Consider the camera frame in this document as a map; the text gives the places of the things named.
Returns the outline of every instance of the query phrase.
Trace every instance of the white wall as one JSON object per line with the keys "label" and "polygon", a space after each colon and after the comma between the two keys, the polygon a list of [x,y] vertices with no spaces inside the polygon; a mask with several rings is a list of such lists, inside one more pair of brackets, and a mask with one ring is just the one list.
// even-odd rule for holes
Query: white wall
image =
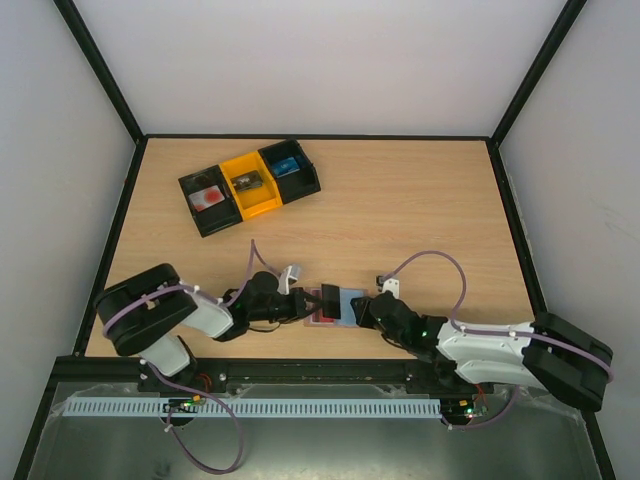
{"label": "white wall", "polygon": [[587,3],[502,151],[549,307],[614,349],[598,415],[640,472],[640,2]]}
{"label": "white wall", "polygon": [[76,0],[143,131],[490,135],[565,0]]}
{"label": "white wall", "polygon": [[53,2],[0,2],[2,479],[71,353],[132,152]]}

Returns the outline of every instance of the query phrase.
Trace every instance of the wooden table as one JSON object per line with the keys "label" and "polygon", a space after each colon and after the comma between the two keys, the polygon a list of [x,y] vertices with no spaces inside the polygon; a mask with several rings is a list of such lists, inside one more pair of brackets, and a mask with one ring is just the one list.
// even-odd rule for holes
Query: wooden table
{"label": "wooden table", "polygon": [[[453,255],[468,277],[459,318],[533,319],[487,148],[475,141],[307,140],[322,191],[201,238],[178,178],[275,143],[243,139],[150,139],[107,286],[162,262],[214,295],[239,286],[250,240],[265,259],[303,268],[300,286],[332,283],[375,291],[375,276],[425,249]],[[422,257],[399,275],[401,298],[420,313],[446,315],[460,292],[455,268]],[[88,356],[115,356],[96,320]],[[199,357],[403,359],[373,330],[285,325],[227,343],[186,327]]]}

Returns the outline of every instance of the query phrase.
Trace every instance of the robotic arm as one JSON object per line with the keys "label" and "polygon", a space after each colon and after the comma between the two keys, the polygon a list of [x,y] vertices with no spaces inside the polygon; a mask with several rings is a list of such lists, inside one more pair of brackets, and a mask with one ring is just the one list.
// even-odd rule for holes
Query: robotic arm
{"label": "robotic arm", "polygon": [[165,263],[110,287],[94,304],[103,334],[118,355],[139,355],[166,377],[178,375],[175,380],[181,383],[182,372],[184,381],[195,370],[195,359],[182,339],[170,333],[173,328],[184,325],[226,342],[245,334],[255,320],[290,323],[305,318],[322,304],[302,288],[290,288],[299,273],[296,265],[287,267],[280,279],[257,272],[242,291],[227,290],[218,300],[183,284]]}
{"label": "robotic arm", "polygon": [[477,325],[419,315],[391,290],[351,301],[358,325],[432,365],[441,384],[506,383],[547,390],[560,401],[598,411],[613,353],[551,313],[517,325]]}
{"label": "robotic arm", "polygon": [[[139,355],[175,383],[188,385],[196,360],[171,330],[185,325],[225,342],[245,334],[252,321],[286,324],[305,318],[323,303],[291,287],[299,274],[296,265],[280,278],[257,272],[241,290],[227,290],[216,299],[183,284],[171,265],[162,264],[107,289],[95,306],[103,334],[118,355]],[[613,355],[602,342],[550,313],[517,325],[465,324],[421,315],[398,298],[400,283],[390,275],[377,279],[380,295],[351,300],[357,323],[415,355],[443,387],[527,385],[578,409],[602,407]]]}

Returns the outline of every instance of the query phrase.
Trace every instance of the blue object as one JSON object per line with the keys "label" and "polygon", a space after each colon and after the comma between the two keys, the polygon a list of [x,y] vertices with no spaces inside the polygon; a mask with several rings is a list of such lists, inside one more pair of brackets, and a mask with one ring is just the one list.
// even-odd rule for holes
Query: blue object
{"label": "blue object", "polygon": [[357,327],[356,314],[351,308],[351,300],[353,298],[364,297],[367,294],[365,290],[357,290],[352,288],[340,289],[340,313],[341,318],[334,321],[334,325],[340,327]]}
{"label": "blue object", "polygon": [[298,162],[296,162],[295,158],[288,157],[284,160],[280,160],[279,162],[274,163],[271,166],[271,169],[273,170],[273,174],[277,178],[280,178],[290,173],[297,172],[298,170],[300,170],[300,167],[298,166]]}

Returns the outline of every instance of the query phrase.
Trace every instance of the white cable channel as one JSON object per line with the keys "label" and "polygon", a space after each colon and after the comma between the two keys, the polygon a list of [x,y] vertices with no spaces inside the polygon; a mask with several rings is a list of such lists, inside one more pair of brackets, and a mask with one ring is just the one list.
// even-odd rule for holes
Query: white cable channel
{"label": "white cable channel", "polygon": [[[64,417],[158,417],[167,398],[75,397]],[[240,418],[440,418],[440,401],[429,399],[221,399]],[[218,404],[189,407],[174,417],[227,417]]]}

